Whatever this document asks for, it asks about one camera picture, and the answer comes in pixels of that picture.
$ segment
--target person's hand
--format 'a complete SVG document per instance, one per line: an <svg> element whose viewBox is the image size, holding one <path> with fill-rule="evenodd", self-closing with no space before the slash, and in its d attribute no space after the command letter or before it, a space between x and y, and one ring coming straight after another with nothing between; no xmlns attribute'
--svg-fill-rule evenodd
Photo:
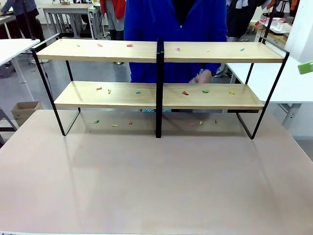
<svg viewBox="0 0 313 235"><path fill-rule="evenodd" d="M212 72L210 70L204 70L203 73L193 78L190 82L203 84L203 83L209 83L211 82L211 80L212 80Z"/></svg>

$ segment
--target blue jacket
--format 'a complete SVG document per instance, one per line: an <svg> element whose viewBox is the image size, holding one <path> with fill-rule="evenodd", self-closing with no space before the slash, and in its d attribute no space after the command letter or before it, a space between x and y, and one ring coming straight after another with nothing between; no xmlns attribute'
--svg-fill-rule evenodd
<svg viewBox="0 0 313 235"><path fill-rule="evenodd" d="M35 10L37 8L35 0L25 0L25 6L27 12ZM8 0L6 1L4 7L1 9L1 12L6 13L11 7L13 7L14 15L19 16L24 14L24 8L22 0Z"/></svg>
<svg viewBox="0 0 313 235"><path fill-rule="evenodd" d="M225 42L226 0L196 0L183 25L175 14L173 0L127 0L125 40L168 42ZM216 73L220 64L165 63L164 82L188 83L208 69ZM132 82L156 83L157 66L130 63Z"/></svg>

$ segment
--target green tape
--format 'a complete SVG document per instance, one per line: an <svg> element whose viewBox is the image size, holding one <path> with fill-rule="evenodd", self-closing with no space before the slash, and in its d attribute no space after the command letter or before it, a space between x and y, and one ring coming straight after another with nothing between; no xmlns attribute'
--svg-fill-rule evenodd
<svg viewBox="0 0 313 235"><path fill-rule="evenodd" d="M298 65L298 69L300 74L313 72L313 61Z"/></svg>

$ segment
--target two-tier shelf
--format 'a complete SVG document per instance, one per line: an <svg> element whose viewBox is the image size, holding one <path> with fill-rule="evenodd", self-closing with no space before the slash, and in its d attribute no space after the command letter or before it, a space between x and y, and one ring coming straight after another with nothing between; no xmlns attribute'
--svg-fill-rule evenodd
<svg viewBox="0 0 313 235"><path fill-rule="evenodd" d="M58 40L43 50L36 51L38 46L54 38ZM157 42L99 41L62 39L56 34L33 47L32 52L64 136L81 112L80 108L84 107L155 109L157 138L161 138L163 109L236 110L247 134L253 139L289 56L282 48L279 49L286 53L285 57L276 53L265 45L265 41L263 38L258 43L163 42L161 39ZM39 59L66 62L71 82L55 101ZM157 83L74 81L69 61L156 63ZM164 63L167 62L252 64L245 84L164 84ZM248 86L254 63L282 63L265 104ZM203 93L203 90L209 90L209 93ZM187 91L189 95L183 95L183 91ZM67 130L62 126L57 107L78 108L77 115ZM241 119L240 110L262 110L252 134Z"/></svg>

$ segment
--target cardboard box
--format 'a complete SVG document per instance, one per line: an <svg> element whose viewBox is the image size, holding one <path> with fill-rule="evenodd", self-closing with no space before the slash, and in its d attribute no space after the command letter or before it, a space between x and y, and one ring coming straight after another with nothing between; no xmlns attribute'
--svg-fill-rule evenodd
<svg viewBox="0 0 313 235"><path fill-rule="evenodd" d="M13 107L11 113L16 123L22 126L35 111L40 109L43 109L43 107L39 101L20 102Z"/></svg>

